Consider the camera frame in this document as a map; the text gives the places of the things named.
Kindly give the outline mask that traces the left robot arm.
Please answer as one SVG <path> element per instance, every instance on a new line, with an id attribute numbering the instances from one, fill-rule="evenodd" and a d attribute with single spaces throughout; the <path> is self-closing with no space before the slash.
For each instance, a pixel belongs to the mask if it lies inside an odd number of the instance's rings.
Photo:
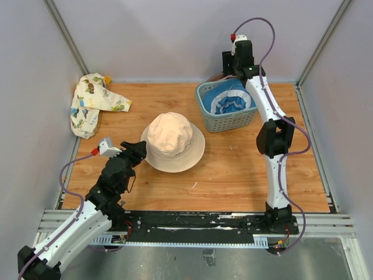
<path id="1" fill-rule="evenodd" d="M 134 168 L 147 155 L 146 141 L 121 142 L 116 148 L 110 138 L 99 142 L 86 159 L 96 155 L 108 158 L 96 184 L 88 194 L 62 190 L 78 197 L 80 205 L 50 236 L 35 247 L 24 246 L 17 254 L 19 279 L 60 279 L 63 270 L 90 242 L 105 231 L 120 230 L 125 223 L 121 195 L 132 190 Z"/>

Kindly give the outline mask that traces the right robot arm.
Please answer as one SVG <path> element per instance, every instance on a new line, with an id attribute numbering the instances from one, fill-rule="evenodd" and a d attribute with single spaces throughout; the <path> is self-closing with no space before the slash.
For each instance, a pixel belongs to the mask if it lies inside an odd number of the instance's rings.
<path id="1" fill-rule="evenodd" d="M 268 197 L 260 225 L 270 233 L 299 233 L 297 220 L 286 199 L 286 159 L 291 146 L 295 120 L 286 117 L 274 98 L 264 70 L 254 63 L 252 42 L 245 35 L 232 35 L 232 50 L 222 53 L 223 75 L 234 75 L 256 103 L 262 128 L 256 146 L 266 163 Z"/>

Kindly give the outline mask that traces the black pink-lined hat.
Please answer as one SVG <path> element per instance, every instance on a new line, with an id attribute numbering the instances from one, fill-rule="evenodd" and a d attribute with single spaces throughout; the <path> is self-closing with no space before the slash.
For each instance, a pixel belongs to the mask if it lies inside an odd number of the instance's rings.
<path id="1" fill-rule="evenodd" d="M 223 80 L 228 80 L 228 79 L 233 79 L 233 78 L 235 78 L 234 75 L 224 76 L 224 73 L 218 73 L 210 77 L 206 82 L 217 82 L 217 81 L 223 81 Z"/>

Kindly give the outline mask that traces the beige bucket hat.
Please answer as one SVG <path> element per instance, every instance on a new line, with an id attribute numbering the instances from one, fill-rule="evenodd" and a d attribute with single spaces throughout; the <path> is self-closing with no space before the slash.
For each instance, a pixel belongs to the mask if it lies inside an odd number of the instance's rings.
<path id="1" fill-rule="evenodd" d="M 180 173 L 194 167 L 205 152 L 205 137 L 182 114 L 158 115 L 142 132 L 146 161 L 166 173 Z"/>

